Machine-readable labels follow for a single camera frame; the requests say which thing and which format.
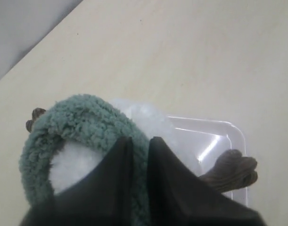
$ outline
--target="plush toy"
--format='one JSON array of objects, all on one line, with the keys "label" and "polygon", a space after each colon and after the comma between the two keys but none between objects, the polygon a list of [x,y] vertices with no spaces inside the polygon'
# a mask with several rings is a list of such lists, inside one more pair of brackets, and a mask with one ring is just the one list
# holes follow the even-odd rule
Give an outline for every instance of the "plush toy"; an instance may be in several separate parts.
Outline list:
[{"label": "plush toy", "polygon": [[[199,164],[180,149],[170,120],[151,105],[126,100],[110,103],[91,95],[76,95],[49,110],[36,108],[27,121],[30,132],[19,169],[31,206],[58,195],[82,180],[99,165],[119,137],[132,137],[134,173],[132,225],[151,225],[146,189],[148,146],[162,137],[173,153],[193,173]],[[199,178],[218,192],[253,184],[257,162],[238,150],[227,150],[214,167]]]}]

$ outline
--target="green fuzzy fabric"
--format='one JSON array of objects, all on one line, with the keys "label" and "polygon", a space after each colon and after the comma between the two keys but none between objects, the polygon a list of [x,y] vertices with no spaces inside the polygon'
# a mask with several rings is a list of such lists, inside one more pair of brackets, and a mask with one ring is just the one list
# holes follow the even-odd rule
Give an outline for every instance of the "green fuzzy fabric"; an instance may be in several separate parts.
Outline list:
[{"label": "green fuzzy fabric", "polygon": [[76,95],[60,101],[34,124],[19,162],[22,184],[30,205],[53,196],[49,163],[64,140],[74,140],[106,155],[121,136],[134,143],[132,225],[150,225],[146,169],[149,140],[119,110],[91,95]]}]

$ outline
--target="gray floor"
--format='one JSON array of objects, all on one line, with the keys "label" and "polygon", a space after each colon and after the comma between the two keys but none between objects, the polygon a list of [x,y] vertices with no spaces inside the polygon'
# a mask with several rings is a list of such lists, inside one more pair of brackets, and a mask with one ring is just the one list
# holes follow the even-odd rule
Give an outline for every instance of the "gray floor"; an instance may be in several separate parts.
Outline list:
[{"label": "gray floor", "polygon": [[0,0],[0,79],[82,0]]}]

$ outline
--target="beige table surface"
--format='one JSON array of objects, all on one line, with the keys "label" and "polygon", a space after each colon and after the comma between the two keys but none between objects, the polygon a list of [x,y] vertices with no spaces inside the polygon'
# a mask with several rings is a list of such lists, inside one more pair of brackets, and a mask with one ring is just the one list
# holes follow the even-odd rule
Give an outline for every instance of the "beige table surface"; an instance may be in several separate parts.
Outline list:
[{"label": "beige table surface", "polygon": [[25,121],[77,93],[231,121],[259,161],[252,207],[288,226],[287,0],[84,0],[0,81],[0,226],[28,208]]}]

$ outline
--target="plastic tray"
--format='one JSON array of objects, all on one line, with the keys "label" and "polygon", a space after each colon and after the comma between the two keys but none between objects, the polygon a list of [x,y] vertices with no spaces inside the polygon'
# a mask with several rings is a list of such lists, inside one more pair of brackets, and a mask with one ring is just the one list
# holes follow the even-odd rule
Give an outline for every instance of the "plastic tray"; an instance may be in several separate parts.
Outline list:
[{"label": "plastic tray", "polygon": [[[228,149],[238,149],[243,155],[246,144],[242,132],[226,121],[210,121],[169,116],[175,126],[183,150],[193,153],[198,159],[200,171],[197,176],[205,174],[215,164],[216,159]],[[247,188],[227,192],[224,195],[248,206]]]}]

